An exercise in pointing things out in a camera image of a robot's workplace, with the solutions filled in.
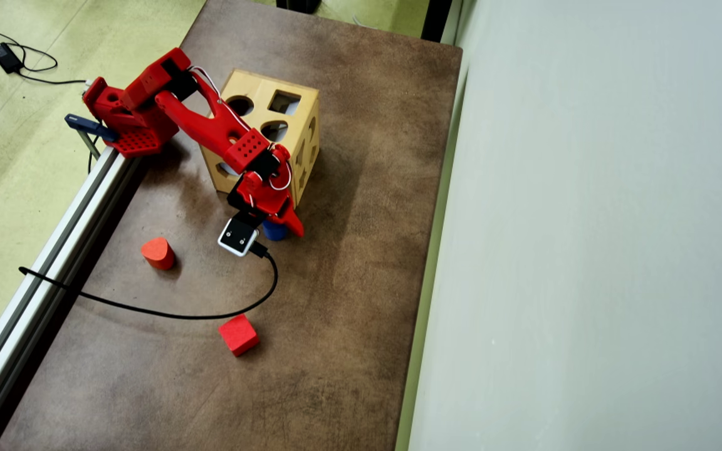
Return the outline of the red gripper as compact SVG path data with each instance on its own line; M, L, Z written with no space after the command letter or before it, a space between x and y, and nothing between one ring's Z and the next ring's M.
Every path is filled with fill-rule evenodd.
M272 143L260 151L235 143L228 150L228 163L243 174L228 195L228 203L238 210L238 222L266 221L267 239L284 239L292 233L303 237L303 223L295 213L289 185L293 172L290 153L282 145Z

